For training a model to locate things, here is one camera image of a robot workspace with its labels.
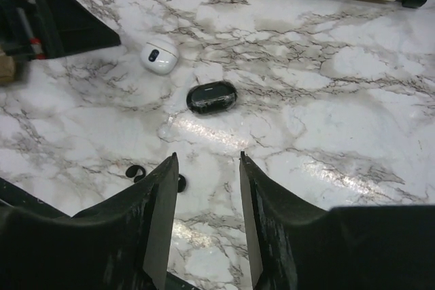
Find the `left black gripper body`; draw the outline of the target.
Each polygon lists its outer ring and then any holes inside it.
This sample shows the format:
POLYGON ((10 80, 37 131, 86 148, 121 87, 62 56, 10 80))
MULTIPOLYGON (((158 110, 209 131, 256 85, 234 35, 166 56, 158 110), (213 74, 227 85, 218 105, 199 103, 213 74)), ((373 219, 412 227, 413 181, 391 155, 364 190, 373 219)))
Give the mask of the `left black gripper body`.
POLYGON ((27 14, 35 5, 27 0, 1 0, 1 50, 7 56, 22 61, 44 59, 40 39, 27 14))

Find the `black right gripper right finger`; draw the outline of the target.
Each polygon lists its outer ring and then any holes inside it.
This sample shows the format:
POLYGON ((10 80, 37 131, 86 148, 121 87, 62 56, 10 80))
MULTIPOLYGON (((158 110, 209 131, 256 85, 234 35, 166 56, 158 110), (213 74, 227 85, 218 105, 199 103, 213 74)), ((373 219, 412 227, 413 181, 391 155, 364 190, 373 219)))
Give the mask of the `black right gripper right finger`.
POLYGON ((246 156, 241 198, 254 289, 433 289, 434 207, 323 210, 246 156))

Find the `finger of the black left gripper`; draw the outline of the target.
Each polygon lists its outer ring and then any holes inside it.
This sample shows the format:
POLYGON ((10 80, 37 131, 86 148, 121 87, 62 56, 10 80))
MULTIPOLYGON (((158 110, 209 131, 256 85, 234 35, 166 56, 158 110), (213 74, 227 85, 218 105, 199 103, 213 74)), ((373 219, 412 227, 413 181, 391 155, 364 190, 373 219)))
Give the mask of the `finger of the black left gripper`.
POLYGON ((61 58, 121 44, 120 36, 76 0, 35 0, 47 58, 61 58))

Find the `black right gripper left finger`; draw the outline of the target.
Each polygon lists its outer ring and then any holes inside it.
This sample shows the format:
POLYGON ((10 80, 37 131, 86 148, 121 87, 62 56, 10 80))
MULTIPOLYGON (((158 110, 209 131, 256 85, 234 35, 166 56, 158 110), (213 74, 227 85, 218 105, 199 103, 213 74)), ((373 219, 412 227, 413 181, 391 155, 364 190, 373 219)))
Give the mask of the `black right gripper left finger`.
POLYGON ((179 164, 70 217, 1 208, 2 289, 164 289, 179 164))

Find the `white earbud charging case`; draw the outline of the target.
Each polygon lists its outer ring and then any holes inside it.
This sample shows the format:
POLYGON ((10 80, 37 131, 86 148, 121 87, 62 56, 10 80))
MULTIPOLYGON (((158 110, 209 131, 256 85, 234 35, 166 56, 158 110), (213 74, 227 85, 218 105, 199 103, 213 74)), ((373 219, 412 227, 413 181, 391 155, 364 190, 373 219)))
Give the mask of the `white earbud charging case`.
POLYGON ((168 75, 176 66, 179 50, 172 43, 153 38, 140 53, 143 66, 157 75, 168 75))

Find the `black earbud charging case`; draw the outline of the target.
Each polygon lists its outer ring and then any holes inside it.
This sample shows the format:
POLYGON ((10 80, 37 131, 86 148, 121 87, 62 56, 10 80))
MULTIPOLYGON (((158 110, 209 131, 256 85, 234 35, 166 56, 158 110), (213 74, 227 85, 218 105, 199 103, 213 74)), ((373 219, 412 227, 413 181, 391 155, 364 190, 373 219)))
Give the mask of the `black earbud charging case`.
POLYGON ((226 111, 237 101, 237 89, 229 81, 221 80, 191 88, 186 104, 191 112, 208 115, 226 111))

